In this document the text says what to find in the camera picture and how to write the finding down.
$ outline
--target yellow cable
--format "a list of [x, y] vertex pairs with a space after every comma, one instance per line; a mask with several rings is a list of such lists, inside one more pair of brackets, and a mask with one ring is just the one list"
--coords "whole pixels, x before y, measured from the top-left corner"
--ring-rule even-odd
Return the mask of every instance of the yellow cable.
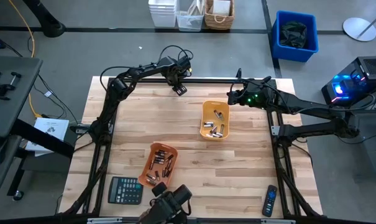
[[35, 44], [34, 44], [33, 33], [32, 33], [32, 31], [30, 30], [30, 27], [29, 27], [29, 25], [27, 24], [25, 18], [24, 18], [24, 17], [22, 16], [22, 14], [19, 12], [18, 8], [16, 8], [16, 6], [14, 5], [14, 3], [12, 3], [11, 0], [8, 0], [8, 1], [9, 1], [9, 3], [13, 6], [13, 8], [15, 9], [15, 11], [18, 13], [19, 17], [24, 21], [24, 24], [25, 24], [27, 30], [29, 31], [30, 37], [32, 38], [32, 45], [33, 45], [32, 55], [31, 55], [31, 57], [34, 57]]
[[[19, 17], [21, 17], [21, 19], [24, 21], [24, 24], [27, 28], [27, 30], [29, 31], [29, 34], [30, 34], [30, 37], [32, 39], [32, 46], [33, 46], [33, 49], [32, 49], [32, 55], [30, 57], [34, 57], [34, 52], [35, 52], [35, 42], [34, 42], [34, 37], [33, 37], [33, 33], [32, 31], [30, 30], [30, 27], [29, 25], [27, 24], [25, 18], [22, 16], [22, 14], [19, 12], [18, 8], [16, 8], [16, 6], [14, 5], [14, 3], [11, 1], [11, 0], [8, 0], [9, 3], [13, 6], [13, 8], [15, 9], [15, 11], [18, 13]], [[30, 105], [30, 108], [34, 114], [34, 116], [36, 118], [41, 118], [42, 116], [39, 115], [38, 113], [36, 113], [36, 111], [34, 110], [33, 108], [33, 104], [32, 104], [32, 97], [30, 96], [30, 93], [29, 93], [29, 105]]]

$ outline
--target black remote control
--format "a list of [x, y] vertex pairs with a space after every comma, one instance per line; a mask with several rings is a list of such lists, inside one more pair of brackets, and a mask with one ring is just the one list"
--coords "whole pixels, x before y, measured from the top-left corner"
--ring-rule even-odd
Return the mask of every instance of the black remote control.
[[265, 196], [264, 207], [262, 208], [262, 214], [266, 217], [272, 216], [273, 205], [276, 199], [277, 187], [273, 185], [268, 186], [267, 195]]

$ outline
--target gray floor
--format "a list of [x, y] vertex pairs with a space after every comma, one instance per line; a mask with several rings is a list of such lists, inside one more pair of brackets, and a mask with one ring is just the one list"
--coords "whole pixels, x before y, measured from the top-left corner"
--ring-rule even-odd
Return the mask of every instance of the gray floor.
[[[31, 26], [39, 25], [22, 1], [14, 2]], [[376, 17], [376, 0], [267, 2], [271, 23], [278, 10], [306, 12], [316, 16], [318, 30], [342, 30], [342, 22], [348, 17]], [[68, 27], [154, 27], [147, 10], [147, 1], [143, 0], [107, 0], [106, 3], [95, 0], [43, 0], [43, 3]], [[23, 26], [7, 1], [0, 2], [0, 26]], [[232, 28], [266, 29], [261, 0], [236, 0], [236, 19]], [[170, 44], [177, 44], [194, 52], [194, 76], [234, 77], [241, 67], [244, 77], [275, 77], [266, 34], [67, 32], [56, 39], [48, 39], [40, 32], [34, 35], [36, 57], [44, 60], [41, 75], [77, 119], [82, 117], [93, 75], [99, 75], [104, 68], [112, 65], [132, 66], [154, 61], [163, 47]], [[0, 31], [0, 37], [23, 55], [30, 55], [26, 46], [29, 38], [27, 32]], [[282, 77], [294, 80], [296, 94], [300, 98], [322, 103], [320, 88], [357, 56], [376, 55], [376, 39], [362, 43], [345, 35], [319, 35], [318, 38], [319, 52], [307, 63], [279, 60], [279, 64]], [[173, 50], [168, 52], [170, 55], [174, 53]], [[0, 50], [0, 55], [13, 53], [4, 49]], [[44, 90], [41, 83], [36, 84]], [[40, 93], [33, 90], [32, 97], [38, 112], [60, 113]], [[308, 116], [302, 117], [304, 124], [320, 121]], [[28, 105], [24, 106], [21, 119], [34, 123]], [[331, 218], [376, 222], [376, 179], [362, 182], [354, 179], [370, 166], [365, 159], [363, 147], [346, 145], [334, 136], [310, 138], [308, 145], [313, 156], [324, 214]], [[62, 193], [66, 180], [67, 166], [62, 169], [63, 172], [56, 174], [57, 181], [51, 181], [53, 172], [28, 173], [21, 186], [26, 195], [20, 202], [12, 202], [5, 196], [11, 179], [7, 177], [0, 193], [0, 218], [53, 214], [56, 199]]]

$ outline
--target white storage box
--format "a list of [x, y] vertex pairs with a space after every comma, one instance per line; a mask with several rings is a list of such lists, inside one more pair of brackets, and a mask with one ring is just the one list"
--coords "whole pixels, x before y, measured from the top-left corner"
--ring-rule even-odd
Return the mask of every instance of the white storage box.
[[175, 27], [175, 14], [150, 13], [156, 27]]
[[149, 10], [156, 27], [175, 27], [177, 0], [149, 0]]

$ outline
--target remote control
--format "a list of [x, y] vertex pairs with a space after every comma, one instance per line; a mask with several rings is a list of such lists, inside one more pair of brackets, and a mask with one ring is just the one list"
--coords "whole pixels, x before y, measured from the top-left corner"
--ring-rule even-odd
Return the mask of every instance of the remote control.
[[264, 207], [262, 208], [262, 214], [266, 217], [272, 216], [273, 205], [276, 199], [277, 187], [273, 185], [268, 186], [267, 195], [265, 196]]
[[131, 177], [113, 177], [109, 188], [108, 203], [139, 205], [142, 199], [142, 185]]

